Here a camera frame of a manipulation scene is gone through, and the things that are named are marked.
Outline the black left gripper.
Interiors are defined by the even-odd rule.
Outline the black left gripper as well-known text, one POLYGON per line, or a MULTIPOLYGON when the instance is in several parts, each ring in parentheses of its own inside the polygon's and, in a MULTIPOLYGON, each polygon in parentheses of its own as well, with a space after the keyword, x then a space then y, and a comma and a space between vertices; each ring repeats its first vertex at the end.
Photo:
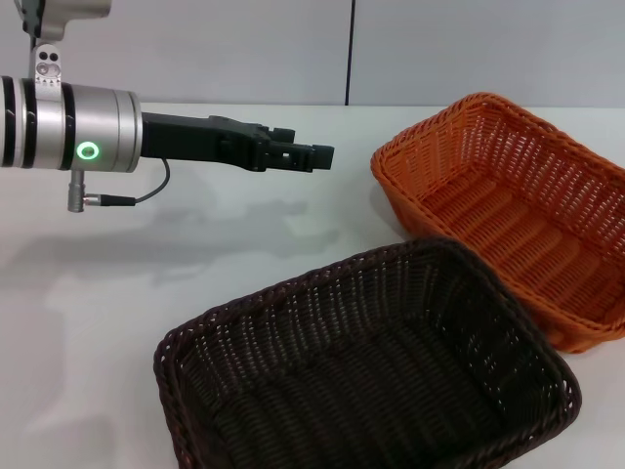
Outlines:
POLYGON ((215 115, 198 118, 145 112, 141 156, 223 163, 252 172, 331 169, 333 147, 294 144, 295 135, 292 129, 274 127, 270 144, 267 132, 256 124, 215 115))

